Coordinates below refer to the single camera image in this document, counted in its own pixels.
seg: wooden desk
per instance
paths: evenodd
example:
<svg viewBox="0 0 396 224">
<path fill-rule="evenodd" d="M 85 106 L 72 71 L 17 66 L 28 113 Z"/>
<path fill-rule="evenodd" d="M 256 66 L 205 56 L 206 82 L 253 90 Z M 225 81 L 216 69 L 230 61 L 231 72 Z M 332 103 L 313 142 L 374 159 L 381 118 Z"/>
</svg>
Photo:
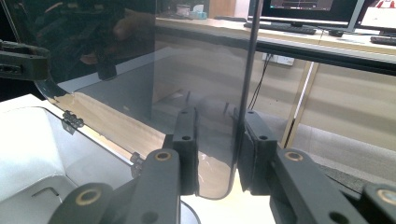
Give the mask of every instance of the wooden desk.
<svg viewBox="0 0 396 224">
<path fill-rule="evenodd" d="M 250 29 L 243 24 L 243 22 L 211 19 L 202 21 L 157 19 L 156 21 L 159 27 L 247 40 Z M 396 76 L 396 47 L 372 44 L 369 39 L 369 36 L 352 35 L 339 38 L 320 31 L 315 35 L 298 35 L 259 30 L 257 51 Z M 205 41 L 207 40 L 210 40 L 209 36 L 205 37 Z"/>
</svg>

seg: black cable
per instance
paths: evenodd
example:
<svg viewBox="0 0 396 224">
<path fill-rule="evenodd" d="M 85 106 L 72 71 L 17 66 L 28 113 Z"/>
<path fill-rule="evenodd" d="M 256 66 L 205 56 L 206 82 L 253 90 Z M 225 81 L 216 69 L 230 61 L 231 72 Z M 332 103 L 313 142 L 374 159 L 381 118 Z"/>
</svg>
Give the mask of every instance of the black cable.
<svg viewBox="0 0 396 224">
<path fill-rule="evenodd" d="M 265 57 L 264 60 L 264 67 L 262 69 L 262 78 L 260 79 L 259 84 L 256 87 L 256 90 L 253 93 L 253 96 L 251 98 L 250 104 L 248 105 L 247 108 L 249 109 L 253 109 L 254 105 L 256 104 L 257 98 L 259 96 L 259 92 L 260 92 L 260 88 L 262 86 L 262 80 L 264 78 L 264 74 L 265 74 L 265 70 L 267 69 L 268 63 L 270 62 L 270 59 L 273 57 L 272 54 L 267 54 L 267 56 Z"/>
</svg>

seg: computer monitor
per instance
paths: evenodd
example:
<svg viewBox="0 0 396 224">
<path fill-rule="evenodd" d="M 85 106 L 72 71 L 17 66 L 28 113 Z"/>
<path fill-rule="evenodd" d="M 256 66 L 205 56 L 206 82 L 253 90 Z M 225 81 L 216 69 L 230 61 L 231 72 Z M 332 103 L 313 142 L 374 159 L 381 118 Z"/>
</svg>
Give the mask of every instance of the computer monitor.
<svg viewBox="0 0 396 224">
<path fill-rule="evenodd" d="M 249 19 L 254 12 L 250 1 Z M 261 21 L 347 27 L 358 0 L 264 0 Z"/>
<path fill-rule="evenodd" d="M 396 0 L 365 0 L 356 28 L 396 34 Z"/>
</svg>

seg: metal hinge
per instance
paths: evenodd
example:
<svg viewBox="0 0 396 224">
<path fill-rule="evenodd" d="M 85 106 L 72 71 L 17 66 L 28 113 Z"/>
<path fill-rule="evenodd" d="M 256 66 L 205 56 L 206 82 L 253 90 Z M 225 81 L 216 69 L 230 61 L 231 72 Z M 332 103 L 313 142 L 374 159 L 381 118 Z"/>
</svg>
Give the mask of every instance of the metal hinge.
<svg viewBox="0 0 396 224">
<path fill-rule="evenodd" d="M 64 111 L 63 117 L 62 126 L 71 134 L 73 134 L 77 128 L 84 126 L 84 120 L 77 118 L 75 114 L 72 114 L 68 110 Z"/>
<path fill-rule="evenodd" d="M 143 162 L 144 160 L 140 157 L 140 154 L 137 152 L 134 152 L 132 154 L 132 157 L 130 159 L 131 162 L 134 164 L 131 167 L 131 174 L 133 178 L 137 178 L 140 176 L 142 173 L 142 168 L 143 168 Z"/>
</svg>

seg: black mechanical part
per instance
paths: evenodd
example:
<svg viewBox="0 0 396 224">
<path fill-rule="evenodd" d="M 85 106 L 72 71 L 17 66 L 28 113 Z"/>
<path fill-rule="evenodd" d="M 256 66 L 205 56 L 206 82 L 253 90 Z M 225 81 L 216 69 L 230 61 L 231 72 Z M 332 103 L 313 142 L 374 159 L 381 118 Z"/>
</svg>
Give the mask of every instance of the black mechanical part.
<svg viewBox="0 0 396 224">
<path fill-rule="evenodd" d="M 107 184 L 86 184 L 73 190 L 56 209 L 49 224 L 99 223 L 111 200 L 112 188 Z"/>
<path fill-rule="evenodd" d="M 396 223 L 396 188 L 368 185 L 352 205 L 307 154 L 272 141 L 265 123 L 248 111 L 238 162 L 241 183 L 252 194 L 271 195 L 276 223 Z"/>
<path fill-rule="evenodd" d="M 39 81 L 49 76 L 49 52 L 0 40 L 0 77 Z"/>
<path fill-rule="evenodd" d="M 173 149 L 148 154 L 136 183 L 126 223 L 179 223 L 180 162 Z"/>
<path fill-rule="evenodd" d="M 167 134 L 165 139 L 163 139 L 163 147 L 162 148 L 172 148 L 173 147 L 173 135 Z"/>
<path fill-rule="evenodd" d="M 370 223 L 396 223 L 396 188 L 389 185 L 367 185 L 358 205 Z"/>
<path fill-rule="evenodd" d="M 115 189 L 90 183 L 73 190 L 52 215 L 58 223 L 180 222 L 180 162 L 173 149 L 148 154 L 142 174 Z"/>
<path fill-rule="evenodd" d="M 252 195 L 268 195 L 270 188 L 262 177 L 268 176 L 277 141 L 256 112 L 248 110 L 245 119 L 246 131 L 238 159 L 242 190 L 249 189 Z"/>
<path fill-rule="evenodd" d="M 196 120 L 197 112 L 194 107 L 181 110 L 173 134 L 172 148 L 180 157 L 181 195 L 193 194 L 198 188 Z"/>
<path fill-rule="evenodd" d="M 367 223 L 302 151 L 278 149 L 272 168 L 296 216 L 291 223 Z"/>
</svg>

